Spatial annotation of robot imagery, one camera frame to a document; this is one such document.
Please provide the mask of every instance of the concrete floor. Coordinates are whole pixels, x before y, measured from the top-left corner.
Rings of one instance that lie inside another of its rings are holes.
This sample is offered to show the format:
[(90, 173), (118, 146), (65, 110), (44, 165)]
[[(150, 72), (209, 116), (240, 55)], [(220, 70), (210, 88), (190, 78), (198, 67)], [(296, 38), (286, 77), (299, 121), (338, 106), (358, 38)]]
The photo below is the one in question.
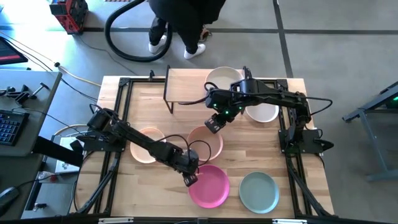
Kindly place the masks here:
[[(0, 0), (0, 3), (6, 4), (0, 14), (3, 32), (60, 62), (75, 75), (97, 83), (101, 83), (104, 75), (133, 75), (110, 60), (106, 53), (89, 49), (79, 38), (56, 31), (60, 27), (49, 14), (44, 0), (18, 0), (26, 4), (39, 2), (40, 7), (30, 6), (43, 11), (33, 21), (27, 19), (31, 11), (26, 10), (25, 17), (17, 15), (17, 7), (12, 3), (16, 1)], [(110, 13), (123, 4), (102, 0), (87, 2), (91, 11), (87, 27), (103, 27)], [(241, 68), (246, 65), (255, 77), (283, 78), (293, 75), (295, 78), (304, 78), (309, 96), (331, 98), (334, 101), (330, 109), (317, 114), (314, 120), (316, 126), (324, 130), (324, 138), (335, 143), (335, 147), (324, 156), (335, 213), (344, 218), (398, 222), (398, 180), (366, 181), (366, 174), (378, 171), (374, 151), (359, 121), (346, 124), (341, 120), (343, 115), (369, 101), (398, 79), (398, 2), (279, 0), (279, 4), (285, 29), (306, 30), (309, 33), (314, 30), (351, 30), (352, 34), (285, 34), (286, 41), (281, 42), (279, 34), (267, 33), (271, 32), (270, 29), (281, 28), (275, 19), (272, 0), (229, 0), (219, 21), (209, 26), (217, 28), (217, 31), (206, 43), (207, 50), (200, 57), (183, 59), (184, 46), (177, 35), (166, 56), (156, 62), (129, 62), (111, 54), (139, 75), (148, 75), (150, 69), (163, 75), (167, 64), (174, 68)], [(139, 9), (120, 17), (114, 26), (146, 28), (150, 26), (152, 18), (153, 13), (144, 3)], [(38, 22), (39, 26), (35, 34), (31, 32), (34, 22)], [(4, 30), (9, 25), (14, 30)], [(356, 30), (392, 30), (393, 35), (354, 35)], [(101, 32), (85, 32), (81, 38), (93, 47), (110, 51)], [(128, 53), (149, 54), (145, 32), (118, 32), (113, 34), (113, 39)], [(287, 46), (287, 51), (282, 53), (281, 46)], [(31, 62), (16, 66), (41, 70)], [(98, 87), (68, 75), (64, 78), (86, 94), (98, 96)], [(49, 113), (67, 124), (84, 124), (91, 116), (89, 102), (67, 86), (60, 85)], [(311, 102), (314, 111), (322, 106), (322, 102)], [(41, 135), (49, 138), (62, 127), (62, 124), (46, 119)], [(44, 190), (49, 188), (54, 191), (54, 187), (44, 186)], [(55, 191), (59, 194), (70, 194), (70, 185), (57, 189)], [(40, 197), (41, 200), (46, 199), (44, 194)], [(67, 200), (65, 206), (57, 207), (52, 215), (66, 213), (68, 206)]]

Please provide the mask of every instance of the shoe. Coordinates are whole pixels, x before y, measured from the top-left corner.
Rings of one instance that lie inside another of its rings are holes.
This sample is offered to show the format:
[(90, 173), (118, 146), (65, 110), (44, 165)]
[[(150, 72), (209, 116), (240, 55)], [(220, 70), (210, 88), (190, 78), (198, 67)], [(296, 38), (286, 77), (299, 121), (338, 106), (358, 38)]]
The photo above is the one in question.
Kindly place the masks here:
[(149, 52), (154, 54), (156, 53), (164, 44), (166, 44), (166, 35), (163, 35), (162, 38), (160, 38), (160, 41), (157, 45), (153, 46), (152, 44), (148, 44), (149, 47)]
[(184, 52), (184, 58), (185, 58), (185, 59), (191, 59), (191, 58), (193, 58), (193, 57), (196, 57), (196, 56), (202, 54), (205, 50), (206, 50), (206, 45), (204, 45), (204, 44), (198, 44), (198, 50), (196, 51), (196, 53), (190, 54), (190, 53), (187, 52), (187, 50), (185, 50), (185, 52)]

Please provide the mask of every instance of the keyboard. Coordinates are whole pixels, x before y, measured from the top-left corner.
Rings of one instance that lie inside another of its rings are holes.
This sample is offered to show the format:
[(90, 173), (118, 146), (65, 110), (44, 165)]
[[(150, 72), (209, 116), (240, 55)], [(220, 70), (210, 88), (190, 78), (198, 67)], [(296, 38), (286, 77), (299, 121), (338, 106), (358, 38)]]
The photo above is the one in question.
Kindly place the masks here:
[(0, 145), (15, 146), (29, 113), (0, 110)]

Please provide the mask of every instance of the gray desk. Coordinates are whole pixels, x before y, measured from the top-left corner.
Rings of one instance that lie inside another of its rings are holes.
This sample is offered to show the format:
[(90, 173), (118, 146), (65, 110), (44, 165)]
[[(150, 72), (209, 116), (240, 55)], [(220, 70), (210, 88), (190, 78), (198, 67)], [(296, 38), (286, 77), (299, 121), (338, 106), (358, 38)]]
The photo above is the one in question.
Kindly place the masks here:
[[(61, 77), (62, 74), (58, 72), (0, 70), (0, 88), (14, 86), (18, 90), (22, 87), (22, 84), (25, 84), (35, 90), (40, 86), (40, 82), (43, 82), (50, 87), (50, 91), (43, 89), (38, 93), (36, 100), (27, 100), (24, 106), (46, 113), (50, 108)], [(12, 99), (0, 97), (1, 109), (10, 110), (14, 107), (16, 107), (16, 104)], [(21, 153), (15, 153), (15, 155), (20, 156), (0, 156), (0, 192), (25, 181), (34, 180), (42, 163), (43, 156), (30, 154), (30, 151), (34, 146), (36, 137), (39, 135), (45, 115), (34, 111), (28, 111), (28, 113), (30, 113), (29, 121), (17, 145), (15, 147), (0, 146), (0, 154), (1, 151), (6, 150), (21, 150)], [(12, 204), (9, 211), (0, 217), (0, 220), (19, 219), (21, 217), (31, 188), (32, 184), (26, 184), (20, 188), (18, 199)]]

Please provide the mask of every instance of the vacuum hose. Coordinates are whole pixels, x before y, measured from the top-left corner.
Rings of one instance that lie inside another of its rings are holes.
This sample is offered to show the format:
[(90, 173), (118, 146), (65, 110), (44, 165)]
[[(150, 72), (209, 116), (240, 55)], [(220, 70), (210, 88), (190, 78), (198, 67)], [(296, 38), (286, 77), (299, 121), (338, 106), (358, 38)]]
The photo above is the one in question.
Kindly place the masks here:
[(133, 2), (130, 2), (122, 7), (120, 7), (119, 9), (117, 9), (116, 11), (114, 11), (108, 18), (108, 20), (105, 23), (105, 39), (108, 43), (108, 45), (111, 47), (112, 51), (117, 54), (118, 56), (126, 59), (126, 60), (130, 60), (133, 62), (153, 62), (154, 60), (160, 59), (161, 57), (163, 57), (166, 52), (168, 51), (171, 43), (172, 43), (172, 35), (173, 35), (173, 30), (169, 25), (167, 25), (167, 38), (166, 38), (166, 43), (164, 45), (164, 48), (157, 54), (153, 55), (153, 56), (148, 56), (148, 57), (138, 57), (138, 56), (133, 56), (133, 55), (129, 55), (124, 53), (123, 51), (119, 50), (112, 42), (111, 39), (111, 26), (112, 23), (115, 21), (116, 18), (118, 18), (121, 14), (127, 12), (128, 10), (138, 6), (139, 4), (143, 3), (145, 0), (134, 0)]

